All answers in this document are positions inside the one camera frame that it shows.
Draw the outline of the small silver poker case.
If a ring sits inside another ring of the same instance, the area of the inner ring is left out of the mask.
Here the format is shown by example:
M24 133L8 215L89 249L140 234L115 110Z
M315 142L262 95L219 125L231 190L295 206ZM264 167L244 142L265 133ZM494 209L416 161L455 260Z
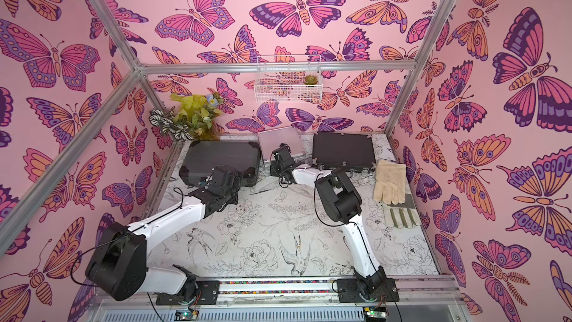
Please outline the small silver poker case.
M293 158L305 156L305 149L301 136L296 128L276 128L258 133L258 140L262 150L262 160L265 165L269 165L273 157L272 152L280 148L282 144L290 148L290 155Z

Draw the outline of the large black poker case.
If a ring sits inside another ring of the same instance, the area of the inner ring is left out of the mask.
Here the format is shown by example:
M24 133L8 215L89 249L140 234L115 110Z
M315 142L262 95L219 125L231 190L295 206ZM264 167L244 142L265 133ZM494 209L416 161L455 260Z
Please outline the large black poker case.
M252 187L258 182L261 156L254 141L196 141L187 150L179 177L186 186L199 186L213 168L224 165L243 175L241 186Z

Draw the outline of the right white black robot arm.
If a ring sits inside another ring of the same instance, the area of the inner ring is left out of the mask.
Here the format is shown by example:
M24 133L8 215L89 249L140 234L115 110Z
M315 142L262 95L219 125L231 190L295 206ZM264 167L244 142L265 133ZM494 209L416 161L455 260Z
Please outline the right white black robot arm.
M290 148L281 145L272 152L271 174L281 184L308 186L314 190L325 213L332 223L322 222L327 227L340 227L353 258L357 289L365 300L378 299L387 275L375 258L363 226L362 198L345 171L341 169L320 170L301 162L290 155Z

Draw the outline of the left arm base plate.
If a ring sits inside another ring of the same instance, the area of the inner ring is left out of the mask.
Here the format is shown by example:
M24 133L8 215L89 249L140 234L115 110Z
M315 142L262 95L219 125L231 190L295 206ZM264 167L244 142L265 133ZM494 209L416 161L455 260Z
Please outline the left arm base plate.
M158 306L215 305L220 290L219 280L190 280L175 295L158 294Z

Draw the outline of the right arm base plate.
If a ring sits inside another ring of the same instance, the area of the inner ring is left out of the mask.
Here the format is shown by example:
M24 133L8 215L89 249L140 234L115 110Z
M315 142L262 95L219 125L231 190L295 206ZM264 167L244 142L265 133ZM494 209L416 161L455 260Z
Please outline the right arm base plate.
M400 296L394 279L384 280L346 278L336 279L333 289L341 303L365 303L374 301L399 302Z

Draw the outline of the black aluminium poker case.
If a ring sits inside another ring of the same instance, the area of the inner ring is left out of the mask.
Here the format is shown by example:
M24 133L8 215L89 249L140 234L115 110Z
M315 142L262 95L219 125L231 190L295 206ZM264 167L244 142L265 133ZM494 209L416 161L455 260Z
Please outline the black aluminium poker case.
M319 132L314 135L311 165L322 170L372 173L377 160L372 137Z

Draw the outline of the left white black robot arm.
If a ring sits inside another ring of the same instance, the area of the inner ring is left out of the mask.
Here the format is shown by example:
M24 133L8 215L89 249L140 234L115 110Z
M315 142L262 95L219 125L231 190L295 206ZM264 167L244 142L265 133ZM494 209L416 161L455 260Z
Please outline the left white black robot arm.
M237 204L242 177L241 172L219 165L203 186L182 193L174 206L130 225L108 226L86 266L87 280L116 301L145 293L193 303L198 293L196 275L181 265L153 267L148 258L155 247L183 228Z

